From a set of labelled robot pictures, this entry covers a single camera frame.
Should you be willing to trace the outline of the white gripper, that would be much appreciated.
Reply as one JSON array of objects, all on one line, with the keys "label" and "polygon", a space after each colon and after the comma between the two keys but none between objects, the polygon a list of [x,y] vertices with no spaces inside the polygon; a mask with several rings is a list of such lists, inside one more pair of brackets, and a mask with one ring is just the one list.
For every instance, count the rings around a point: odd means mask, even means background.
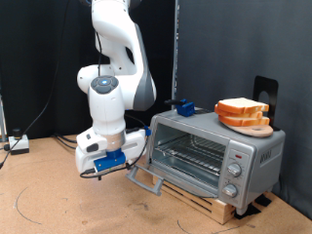
[{"label": "white gripper", "polygon": [[145,144],[146,133],[138,129],[131,133],[122,131],[112,136],[101,136],[93,128],[78,135],[75,151],[76,167],[79,173],[95,169],[105,171],[125,164],[139,156]]}]

